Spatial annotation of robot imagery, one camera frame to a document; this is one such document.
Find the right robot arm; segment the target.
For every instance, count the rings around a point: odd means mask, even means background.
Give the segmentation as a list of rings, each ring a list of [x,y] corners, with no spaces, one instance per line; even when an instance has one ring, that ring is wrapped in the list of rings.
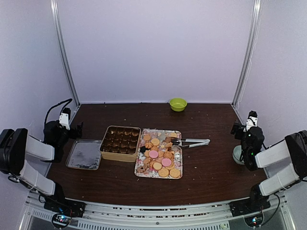
[[[283,161],[289,163],[275,175],[251,188],[246,208],[252,212],[267,203],[270,195],[281,189],[286,190],[307,177],[306,130],[287,135],[265,150],[261,149],[263,142],[264,134],[260,127],[253,126],[243,135],[242,158],[247,169],[255,171]]]

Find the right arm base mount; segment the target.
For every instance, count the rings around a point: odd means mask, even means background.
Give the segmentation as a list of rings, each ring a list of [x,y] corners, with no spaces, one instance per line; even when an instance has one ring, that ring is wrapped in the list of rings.
[[[271,207],[269,201],[260,203],[253,203],[249,198],[232,201],[229,203],[229,207],[233,217],[243,217],[247,226],[252,228],[261,227],[264,223],[265,209]]]

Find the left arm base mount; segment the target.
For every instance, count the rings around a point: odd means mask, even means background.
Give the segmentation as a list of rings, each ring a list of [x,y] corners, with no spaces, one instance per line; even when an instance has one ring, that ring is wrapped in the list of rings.
[[[50,200],[44,202],[44,209],[54,212],[51,223],[57,229],[68,227],[73,218],[82,218],[85,207],[84,202],[73,200],[67,200],[66,204]]]

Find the pink round cookie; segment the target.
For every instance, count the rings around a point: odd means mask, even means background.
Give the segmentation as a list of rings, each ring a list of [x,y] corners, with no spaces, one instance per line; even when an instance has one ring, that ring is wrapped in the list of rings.
[[[158,156],[159,156],[159,153],[158,153],[157,151],[155,151],[155,150],[151,150],[151,151],[149,152],[149,157],[152,158],[152,159],[155,159],[155,158],[157,158]]]
[[[163,158],[162,161],[161,161],[161,164],[164,167],[169,167],[172,164],[172,160],[169,159],[169,158]]]

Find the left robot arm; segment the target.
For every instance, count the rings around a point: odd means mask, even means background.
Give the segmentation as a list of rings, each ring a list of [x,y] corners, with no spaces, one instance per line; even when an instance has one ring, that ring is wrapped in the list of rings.
[[[42,162],[60,163],[64,155],[64,146],[69,139],[81,138],[83,122],[70,128],[51,121],[45,124],[44,140],[40,141],[28,134],[26,128],[5,129],[0,135],[0,171],[8,175],[14,183],[21,183],[30,190],[36,190],[59,213],[69,209],[62,186],[36,170],[26,159],[26,155]]]

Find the steel kitchen tongs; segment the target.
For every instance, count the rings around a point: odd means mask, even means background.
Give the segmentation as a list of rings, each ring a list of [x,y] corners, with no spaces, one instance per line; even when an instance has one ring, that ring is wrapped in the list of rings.
[[[172,145],[169,149],[190,149],[194,147],[207,146],[211,142],[210,139],[193,139],[193,138],[182,138],[173,139],[171,141]]]

